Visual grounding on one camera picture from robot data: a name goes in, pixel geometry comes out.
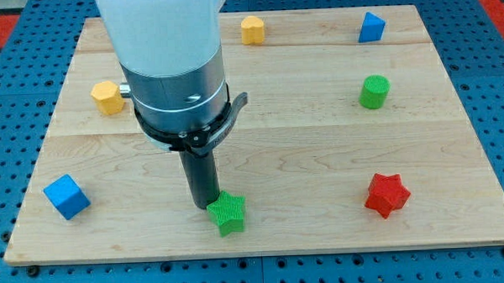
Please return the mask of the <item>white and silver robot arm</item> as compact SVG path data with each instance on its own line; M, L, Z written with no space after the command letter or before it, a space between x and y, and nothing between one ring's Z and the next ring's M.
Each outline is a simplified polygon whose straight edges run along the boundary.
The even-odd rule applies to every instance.
M142 130L166 150L204 154L234 126L219 12L226 0L95 0Z

